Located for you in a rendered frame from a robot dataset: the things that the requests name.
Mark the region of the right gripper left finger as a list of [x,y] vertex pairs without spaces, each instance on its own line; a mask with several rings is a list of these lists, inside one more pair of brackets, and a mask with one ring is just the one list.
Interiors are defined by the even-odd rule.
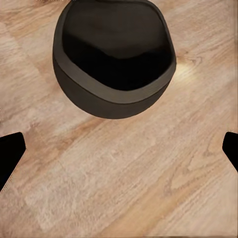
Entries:
[[21,132],[0,137],[0,191],[26,151]]

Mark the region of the cauldron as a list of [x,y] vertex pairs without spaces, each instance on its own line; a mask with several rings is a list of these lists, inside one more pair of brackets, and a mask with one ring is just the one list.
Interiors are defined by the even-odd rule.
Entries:
[[177,67],[165,18],[148,0],[71,0],[57,21],[52,59],[69,100],[103,119],[150,108]]

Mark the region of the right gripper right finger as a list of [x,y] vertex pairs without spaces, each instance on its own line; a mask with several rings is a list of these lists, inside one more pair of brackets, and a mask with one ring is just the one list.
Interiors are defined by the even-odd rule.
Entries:
[[227,132],[222,149],[238,172],[238,134]]

